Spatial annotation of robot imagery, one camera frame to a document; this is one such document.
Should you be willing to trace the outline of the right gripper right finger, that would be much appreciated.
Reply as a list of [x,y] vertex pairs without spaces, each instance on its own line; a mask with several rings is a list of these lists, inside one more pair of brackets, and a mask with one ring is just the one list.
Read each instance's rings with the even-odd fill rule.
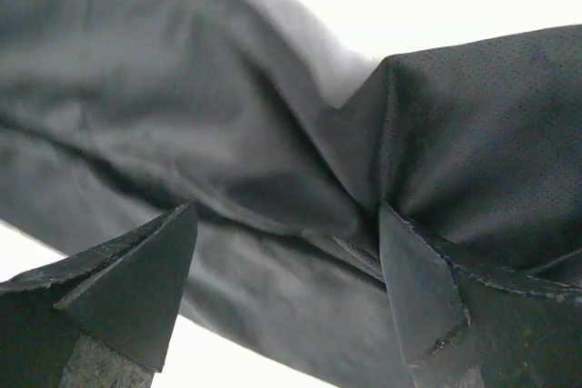
[[390,206],[379,256],[418,387],[578,387],[581,254],[529,271],[480,260]]

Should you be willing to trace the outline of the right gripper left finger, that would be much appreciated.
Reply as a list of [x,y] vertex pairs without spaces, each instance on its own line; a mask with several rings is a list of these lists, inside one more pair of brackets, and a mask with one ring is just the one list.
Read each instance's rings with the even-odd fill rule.
[[185,204],[1,284],[4,387],[149,387],[162,371],[196,246]]

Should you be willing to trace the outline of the black t-shirt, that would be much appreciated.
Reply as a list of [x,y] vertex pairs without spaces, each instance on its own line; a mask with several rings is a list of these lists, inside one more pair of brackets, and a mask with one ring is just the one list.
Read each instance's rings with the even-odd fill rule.
[[581,254],[581,29],[370,65],[291,0],[1,0],[2,219],[75,254],[185,204],[183,315],[418,387],[379,211],[513,270]]

